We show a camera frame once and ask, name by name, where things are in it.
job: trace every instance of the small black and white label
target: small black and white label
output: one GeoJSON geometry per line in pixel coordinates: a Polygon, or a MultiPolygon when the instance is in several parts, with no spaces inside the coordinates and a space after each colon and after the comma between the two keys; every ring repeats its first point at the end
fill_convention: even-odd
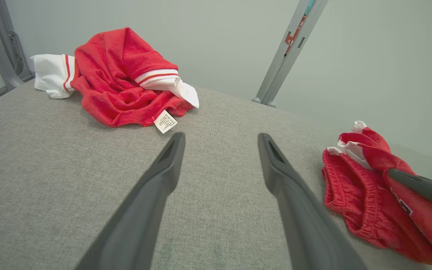
{"type": "Polygon", "coordinates": [[[155,120],[154,125],[161,131],[161,133],[166,133],[178,122],[171,116],[166,110],[164,110],[155,120]]]}

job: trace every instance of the red fabric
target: red fabric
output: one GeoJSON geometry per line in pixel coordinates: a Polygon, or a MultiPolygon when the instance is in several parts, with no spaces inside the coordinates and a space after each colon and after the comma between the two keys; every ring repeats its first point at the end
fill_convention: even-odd
{"type": "Polygon", "coordinates": [[[387,174],[391,168],[415,174],[410,166],[392,155],[383,137],[370,128],[362,133],[343,133],[339,139],[357,142],[372,171],[346,154],[331,155],[325,150],[325,205],[344,217],[354,235],[432,264],[432,202],[387,174]]]}
{"type": "Polygon", "coordinates": [[[134,81],[148,71],[178,67],[129,28],[96,34],[74,54],[71,87],[82,94],[82,107],[107,126],[148,126],[163,110],[181,117],[194,108],[169,91],[143,89],[134,81]]]}

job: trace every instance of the gray fabric surface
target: gray fabric surface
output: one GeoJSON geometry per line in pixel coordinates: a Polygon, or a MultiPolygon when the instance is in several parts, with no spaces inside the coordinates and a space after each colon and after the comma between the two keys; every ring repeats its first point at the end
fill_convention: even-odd
{"type": "MultiPolygon", "coordinates": [[[[69,269],[175,132],[186,133],[180,180],[166,203],[154,269],[289,269],[276,200],[264,186],[257,134],[267,132],[316,197],[322,152],[343,130],[198,88],[201,108],[162,135],[108,128],[81,96],[50,99],[29,82],[0,98],[0,269],[69,269]]],[[[417,162],[431,162],[420,155],[417,162]]],[[[412,164],[432,177],[432,165],[412,164]]],[[[369,269],[425,269],[341,231],[369,269]]]]}

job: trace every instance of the metal frame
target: metal frame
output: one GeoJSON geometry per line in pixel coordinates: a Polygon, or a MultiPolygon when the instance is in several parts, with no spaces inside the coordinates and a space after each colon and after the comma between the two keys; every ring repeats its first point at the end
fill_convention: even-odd
{"type": "Polygon", "coordinates": [[[298,33],[293,42],[293,46],[291,46],[291,49],[286,54],[289,46],[285,42],[288,33],[296,32],[296,29],[298,29],[298,27],[300,26],[300,21],[309,3],[310,0],[301,0],[298,4],[298,7],[296,7],[296,10],[288,25],[288,28],[283,35],[283,39],[281,40],[279,48],[276,51],[276,55],[274,55],[273,61],[269,66],[266,77],[264,77],[258,94],[254,99],[252,99],[252,101],[271,107],[276,107],[276,104],[273,102],[273,100],[279,89],[281,88],[281,85],[283,85],[286,76],[293,67],[296,58],[298,58],[298,55],[300,54],[303,46],[308,40],[308,37],[312,32],[314,26],[316,25],[319,17],[321,16],[324,7],[326,7],[327,0],[314,0],[314,3],[304,21],[304,24],[301,26],[300,32],[298,33]]]}
{"type": "Polygon", "coordinates": [[[32,77],[5,0],[0,0],[0,74],[7,90],[15,89],[32,77]]]}

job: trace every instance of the red stripe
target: red stripe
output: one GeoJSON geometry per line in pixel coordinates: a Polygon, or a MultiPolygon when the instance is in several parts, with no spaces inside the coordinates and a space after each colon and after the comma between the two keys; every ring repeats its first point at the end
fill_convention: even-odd
{"type": "Polygon", "coordinates": [[[149,77],[144,78],[141,82],[138,82],[139,85],[141,85],[142,83],[146,82],[147,80],[154,78],[154,77],[159,77],[159,76],[171,76],[171,75],[177,75],[176,73],[165,73],[165,74],[156,74],[156,75],[151,75],[149,77]]]}
{"type": "Polygon", "coordinates": [[[66,70],[67,70],[67,78],[66,78],[66,80],[65,80],[65,82],[64,82],[64,84],[63,84],[63,87],[65,88],[66,92],[68,92],[68,89],[66,88],[66,83],[67,83],[68,80],[69,80],[69,77],[70,77],[70,75],[71,75],[71,72],[69,71],[69,59],[68,59],[68,55],[66,54],[65,56],[66,56],[66,70]]]}

